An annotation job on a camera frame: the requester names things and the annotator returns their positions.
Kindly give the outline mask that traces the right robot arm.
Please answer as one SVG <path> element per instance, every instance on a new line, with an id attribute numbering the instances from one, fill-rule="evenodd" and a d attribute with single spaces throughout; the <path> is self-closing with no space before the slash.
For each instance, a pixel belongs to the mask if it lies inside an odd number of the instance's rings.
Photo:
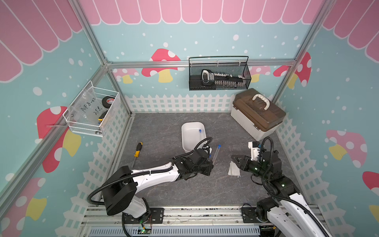
<path id="1" fill-rule="evenodd" d="M 330 232 L 319 221 L 296 184 L 283 174 L 282 161 L 274 142 L 265 137 L 262 142 L 249 142 L 251 154 L 233 155 L 240 171 L 260 178 L 268 198 L 257 202 L 255 218 L 272 223 L 287 237 L 329 237 Z"/>

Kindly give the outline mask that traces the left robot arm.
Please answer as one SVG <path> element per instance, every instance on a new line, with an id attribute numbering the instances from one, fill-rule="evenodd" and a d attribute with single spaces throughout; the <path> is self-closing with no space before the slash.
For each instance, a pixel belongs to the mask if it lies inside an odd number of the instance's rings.
<path id="1" fill-rule="evenodd" d="M 144 198 L 136 196 L 144 189 L 163 183 L 189 180 L 198 174 L 209 176 L 214 165 L 209 144 L 213 138 L 201 140 L 193 150 L 176 156 L 162 166 L 142 170 L 119 168 L 105 183 L 91 192 L 86 201 L 102 205 L 108 216 L 125 213 L 139 218 L 150 211 Z"/>

